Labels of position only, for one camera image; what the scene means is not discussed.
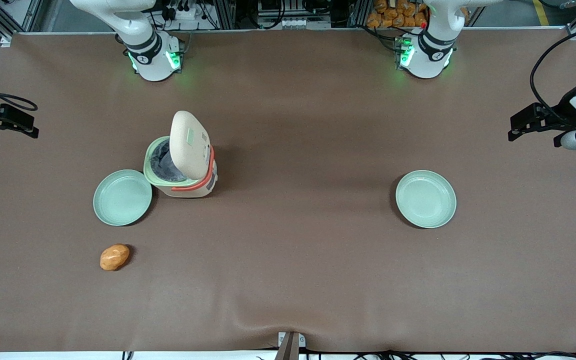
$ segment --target light green plate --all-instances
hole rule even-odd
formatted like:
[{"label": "light green plate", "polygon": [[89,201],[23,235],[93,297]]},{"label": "light green plate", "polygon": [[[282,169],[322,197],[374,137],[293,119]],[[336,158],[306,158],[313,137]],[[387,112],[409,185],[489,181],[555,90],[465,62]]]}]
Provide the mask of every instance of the light green plate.
[{"label": "light green plate", "polygon": [[119,170],[106,176],[96,187],[92,205],[99,220],[124,226],[139,220],[153,200],[153,187],[136,170]]},{"label": "light green plate", "polygon": [[401,214],[421,228],[446,225],[457,210],[457,196],[450,182],[429,170],[407,173],[397,184],[395,200]]}]

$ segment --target yellow floor line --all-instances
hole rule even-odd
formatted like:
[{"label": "yellow floor line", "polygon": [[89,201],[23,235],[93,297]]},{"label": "yellow floor line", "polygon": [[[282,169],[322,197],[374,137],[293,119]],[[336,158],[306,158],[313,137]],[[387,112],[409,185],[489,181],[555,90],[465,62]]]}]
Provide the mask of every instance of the yellow floor line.
[{"label": "yellow floor line", "polygon": [[546,17],[546,11],[544,11],[544,5],[542,5],[539,0],[532,0],[534,4],[534,9],[537,11],[537,18],[539,18],[539,23],[542,27],[548,27],[550,23],[548,23],[548,18]]}]

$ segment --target open lid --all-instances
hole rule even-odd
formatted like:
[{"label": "open lid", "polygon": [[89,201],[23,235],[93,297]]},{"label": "open lid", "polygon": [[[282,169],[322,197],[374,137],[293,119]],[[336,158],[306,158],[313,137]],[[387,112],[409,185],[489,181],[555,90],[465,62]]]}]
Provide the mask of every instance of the open lid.
[{"label": "open lid", "polygon": [[170,157],[183,175],[201,180],[210,164],[210,137],[199,120],[188,111],[178,111],[170,128]]}]

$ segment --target green led light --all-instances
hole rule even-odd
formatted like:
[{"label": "green led light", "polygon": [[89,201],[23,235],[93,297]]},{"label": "green led light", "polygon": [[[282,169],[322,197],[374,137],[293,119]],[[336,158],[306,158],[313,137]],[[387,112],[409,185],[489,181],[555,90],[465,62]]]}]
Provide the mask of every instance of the green led light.
[{"label": "green led light", "polygon": [[132,68],[137,71],[137,64],[135,64],[135,59],[133,59],[133,55],[131,55],[130,52],[128,52],[128,57],[130,58],[130,62],[132,63]]},{"label": "green led light", "polygon": [[405,50],[404,53],[401,55],[401,61],[399,62],[399,64],[401,66],[409,66],[410,59],[412,59],[412,56],[414,54],[415,54],[415,47],[413,45],[409,45],[408,50]]},{"label": "green led light", "polygon": [[179,55],[173,53],[170,53],[168,51],[166,51],[166,57],[168,59],[168,62],[170,63],[170,66],[173,69],[177,69],[179,68]]}]

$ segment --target table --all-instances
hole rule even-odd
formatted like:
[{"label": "table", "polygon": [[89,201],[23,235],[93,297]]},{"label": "table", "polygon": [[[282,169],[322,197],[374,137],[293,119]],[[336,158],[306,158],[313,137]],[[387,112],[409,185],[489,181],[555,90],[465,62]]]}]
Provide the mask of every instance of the table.
[{"label": "table", "polygon": [[[258,349],[284,330],[319,351],[576,351],[576,152],[506,137],[563,36],[465,30],[422,80],[359,30],[196,34],[151,83],[112,35],[16,35],[0,92],[39,105],[40,133],[0,131],[0,351]],[[576,41],[536,82],[551,103],[576,85]],[[141,169],[177,110],[210,133],[215,191],[103,224],[96,186]],[[416,169],[452,183],[446,226],[398,213]],[[102,271],[115,243],[135,254]]]}]

